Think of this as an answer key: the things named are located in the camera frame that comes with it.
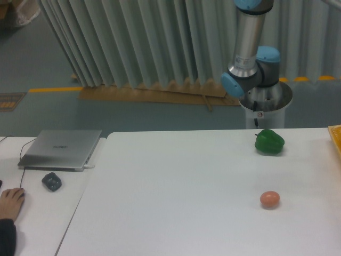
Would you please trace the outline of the person's hand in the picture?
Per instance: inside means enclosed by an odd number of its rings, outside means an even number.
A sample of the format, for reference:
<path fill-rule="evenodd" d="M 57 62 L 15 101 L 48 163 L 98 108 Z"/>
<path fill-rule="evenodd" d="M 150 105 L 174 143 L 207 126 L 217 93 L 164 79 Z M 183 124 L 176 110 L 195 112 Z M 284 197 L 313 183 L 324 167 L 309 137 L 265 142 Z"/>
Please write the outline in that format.
<path fill-rule="evenodd" d="M 17 203 L 17 192 L 21 188 L 7 189 L 1 194 L 1 219 L 16 221 L 22 205 Z"/>

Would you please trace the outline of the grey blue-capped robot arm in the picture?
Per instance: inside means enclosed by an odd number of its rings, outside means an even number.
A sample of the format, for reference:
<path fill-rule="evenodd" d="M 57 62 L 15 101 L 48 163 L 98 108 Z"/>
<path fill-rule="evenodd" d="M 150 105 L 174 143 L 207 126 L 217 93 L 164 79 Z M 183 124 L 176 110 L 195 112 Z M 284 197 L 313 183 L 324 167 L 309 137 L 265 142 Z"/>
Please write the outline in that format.
<path fill-rule="evenodd" d="M 235 1 L 237 38 L 221 82 L 241 97 L 279 77 L 340 77 L 340 1 Z"/>

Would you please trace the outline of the black-sleeved forearm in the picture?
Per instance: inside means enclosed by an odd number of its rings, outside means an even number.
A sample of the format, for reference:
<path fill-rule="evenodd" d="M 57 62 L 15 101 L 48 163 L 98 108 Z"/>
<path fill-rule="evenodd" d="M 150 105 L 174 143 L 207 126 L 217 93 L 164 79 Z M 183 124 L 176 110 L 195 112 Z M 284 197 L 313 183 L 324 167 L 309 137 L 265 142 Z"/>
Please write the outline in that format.
<path fill-rule="evenodd" d="M 14 256 L 17 244 L 17 230 L 11 219 L 1 219 L 1 256 Z"/>

